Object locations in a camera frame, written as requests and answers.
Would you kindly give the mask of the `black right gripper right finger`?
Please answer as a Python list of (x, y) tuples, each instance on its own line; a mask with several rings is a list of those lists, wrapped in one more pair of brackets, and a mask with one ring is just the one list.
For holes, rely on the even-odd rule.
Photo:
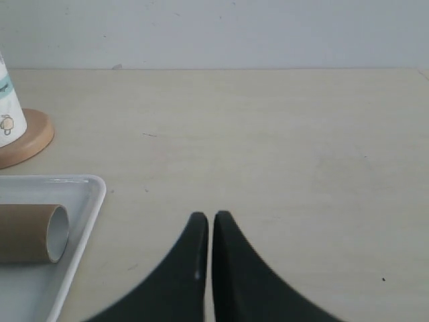
[(217, 321), (339, 321), (283, 281), (228, 211), (214, 218), (212, 295)]

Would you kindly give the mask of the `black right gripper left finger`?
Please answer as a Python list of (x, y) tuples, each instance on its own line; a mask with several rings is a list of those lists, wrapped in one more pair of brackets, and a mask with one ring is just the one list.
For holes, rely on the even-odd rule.
[(204, 321), (208, 220), (194, 212), (158, 266), (90, 321)]

